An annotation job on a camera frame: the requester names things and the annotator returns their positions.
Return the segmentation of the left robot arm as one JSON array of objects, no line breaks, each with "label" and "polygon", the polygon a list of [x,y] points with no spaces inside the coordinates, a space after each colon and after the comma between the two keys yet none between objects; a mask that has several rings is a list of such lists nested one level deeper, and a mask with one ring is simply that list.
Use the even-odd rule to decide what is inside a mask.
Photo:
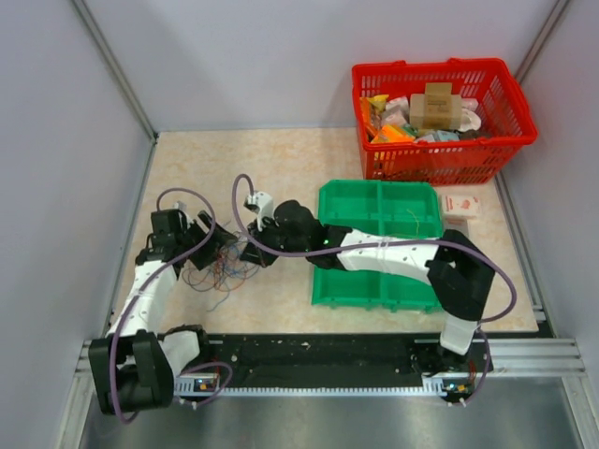
[{"label": "left robot arm", "polygon": [[167,407],[176,378],[187,367],[206,369],[212,360],[202,326],[181,325],[164,333],[158,328],[185,264],[207,268],[237,239],[207,211],[192,218],[180,205],[152,212],[151,224],[119,317],[89,347],[100,410],[108,415]]}]

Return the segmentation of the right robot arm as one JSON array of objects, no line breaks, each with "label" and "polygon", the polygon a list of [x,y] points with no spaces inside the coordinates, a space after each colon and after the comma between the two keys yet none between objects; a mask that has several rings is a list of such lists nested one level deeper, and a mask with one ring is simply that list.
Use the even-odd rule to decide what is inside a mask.
[{"label": "right robot arm", "polygon": [[266,266],[279,257],[298,257],[317,268],[379,272],[430,286],[446,314],[435,368],[456,370],[470,360],[495,271],[461,232],[416,240],[373,235],[323,224],[298,201],[276,205],[260,191],[243,206],[256,216],[248,240]]}]

